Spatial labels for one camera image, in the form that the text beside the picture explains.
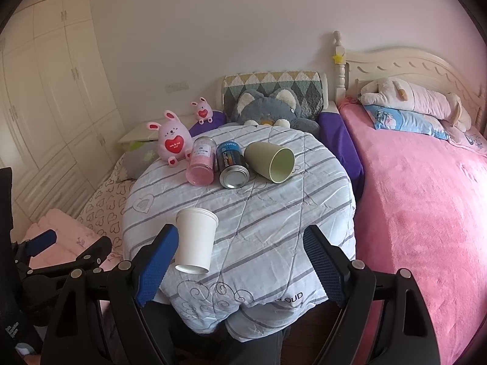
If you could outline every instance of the purple cloth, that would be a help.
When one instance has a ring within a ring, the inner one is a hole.
[[[196,122],[191,129],[189,129],[189,134],[191,137],[198,136],[204,132],[208,132],[210,130],[216,129],[221,125],[226,123],[226,116],[224,113],[220,111],[213,111],[213,122],[208,122],[207,120],[200,125]]]
[[[355,200],[358,201],[362,197],[364,189],[364,169],[345,127],[345,122],[340,114],[321,112],[318,115],[318,124],[320,125],[320,141],[342,164],[352,182]]]

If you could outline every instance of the metal bolt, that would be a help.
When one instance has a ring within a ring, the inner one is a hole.
[[[412,276],[412,275],[411,275],[411,272],[410,272],[409,270],[407,270],[407,269],[401,269],[401,270],[399,271],[399,274],[400,274],[401,276],[403,276],[404,278],[410,278],[410,277]]]
[[[365,268],[365,263],[359,259],[356,259],[354,261],[352,261],[352,266],[355,268],[355,269],[359,269],[359,270],[362,270]]]
[[[122,261],[118,264],[118,268],[120,270],[128,270],[132,266],[132,263],[130,261]]]
[[[74,269],[72,272],[71,272],[71,277],[72,278],[78,278],[80,275],[83,274],[83,271],[81,269]]]

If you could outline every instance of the black pants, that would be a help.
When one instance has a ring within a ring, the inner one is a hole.
[[[261,339],[238,342],[228,335],[221,344],[194,333],[169,304],[147,302],[142,313],[159,350],[177,365],[174,348],[212,358],[215,365],[279,365],[283,331]]]

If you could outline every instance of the glass jar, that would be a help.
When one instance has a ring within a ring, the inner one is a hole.
[[[216,142],[210,137],[199,137],[194,141],[193,150],[186,169],[187,180],[196,186],[206,186],[213,182]]]

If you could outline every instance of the green cup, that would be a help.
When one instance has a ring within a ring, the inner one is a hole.
[[[243,156],[254,171],[276,184],[286,181],[294,169],[293,151],[281,145],[253,142]]]

